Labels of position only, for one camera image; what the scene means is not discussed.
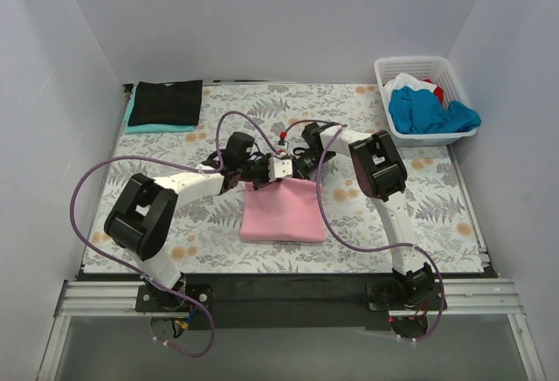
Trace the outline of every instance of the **wall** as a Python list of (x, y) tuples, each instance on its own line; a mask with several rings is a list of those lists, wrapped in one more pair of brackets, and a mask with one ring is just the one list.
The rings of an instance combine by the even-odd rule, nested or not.
[(478, 0), (450, 52), (483, 124), (457, 147), (488, 249), (559, 379), (559, 0)]
[[(0, 0), (0, 18), (0, 378), (30, 380), (83, 252), (70, 194), (107, 157), (123, 94), (75, 0)], [(81, 197), (84, 229), (100, 178)]]
[(372, 82), (446, 55), (475, 0), (77, 0), (123, 82)]

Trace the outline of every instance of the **pink cloth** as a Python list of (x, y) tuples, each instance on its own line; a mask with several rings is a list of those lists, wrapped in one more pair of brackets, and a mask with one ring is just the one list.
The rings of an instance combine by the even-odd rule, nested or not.
[(316, 183), (284, 178), (254, 190), (246, 184), (243, 241), (303, 241), (326, 239), (316, 199)]

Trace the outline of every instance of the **patterned table surface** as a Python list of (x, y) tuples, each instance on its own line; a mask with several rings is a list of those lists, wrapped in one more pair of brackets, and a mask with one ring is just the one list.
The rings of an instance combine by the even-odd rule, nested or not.
[[(219, 116), (240, 110), (270, 137), (299, 119), (331, 119), (351, 129), (375, 132), (388, 128), (380, 95), (374, 86), (359, 85), (219, 85), (205, 87), (200, 125), (196, 132), (122, 135), (115, 154), (161, 158), (196, 165), (215, 150)], [(221, 131), (221, 146), (235, 130), (261, 140), (252, 125), (240, 116), (229, 116)], [(295, 129), (292, 146), (303, 143), (302, 128)], [(409, 173), (406, 197), (411, 223), (419, 244), (430, 252), (443, 272), (481, 272), (478, 238), (446, 147), (401, 148)], [(137, 172), (167, 176), (177, 170), (144, 162), (111, 166), (90, 240), (111, 254), (131, 261), (103, 232), (103, 223), (125, 182)], [(323, 202), (336, 230), (357, 246), (387, 243), (380, 217), (360, 192), (351, 161), (337, 156), (325, 165)], [(326, 242), (256, 243), (240, 241), (244, 185), (220, 197), (207, 197), (176, 210), (164, 248), (185, 273), (367, 273), (390, 272), (389, 253), (357, 253), (328, 235)], [(120, 265), (87, 249), (83, 270), (87, 274), (127, 273)]]

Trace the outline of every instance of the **white laundry basket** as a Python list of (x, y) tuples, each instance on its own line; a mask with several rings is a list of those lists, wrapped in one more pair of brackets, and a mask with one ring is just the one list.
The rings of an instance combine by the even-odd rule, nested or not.
[(397, 58), (380, 58), (375, 62), (375, 74), (378, 88), (383, 99), (384, 111), (388, 118), (390, 133), (394, 143), (398, 146), (427, 146), (427, 145), (450, 145), (454, 141), (464, 137), (474, 135), (478, 129), (469, 132), (459, 132), (455, 134), (425, 134), (407, 135), (399, 133), (392, 120), (392, 115), (388, 110), (390, 100), (384, 91), (384, 84), (393, 80), (399, 73), (408, 73), (418, 80), (431, 80), (445, 92), (444, 104), (452, 100), (458, 100), (465, 106), (470, 107), (470, 102), (466, 98), (462, 87), (458, 83), (456, 74), (452, 70), (448, 59), (439, 56), (403, 56)]

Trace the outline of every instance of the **teal cloth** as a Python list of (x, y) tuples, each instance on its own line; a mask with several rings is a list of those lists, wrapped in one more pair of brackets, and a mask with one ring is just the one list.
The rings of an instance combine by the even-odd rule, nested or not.
[(471, 108), (456, 100), (444, 108), (429, 90), (403, 87), (393, 91), (388, 109), (401, 134), (453, 134), (481, 124), (480, 116)]
[(124, 128), (125, 135), (132, 134), (152, 134), (156, 132), (192, 132), (196, 130), (196, 126), (186, 126), (186, 125), (162, 125), (158, 123), (149, 123), (145, 125), (128, 126), (128, 119), (132, 114), (132, 109), (134, 108), (134, 101), (136, 96), (136, 86), (132, 90), (130, 95), (130, 101), (124, 114), (124, 122), (126, 127)]

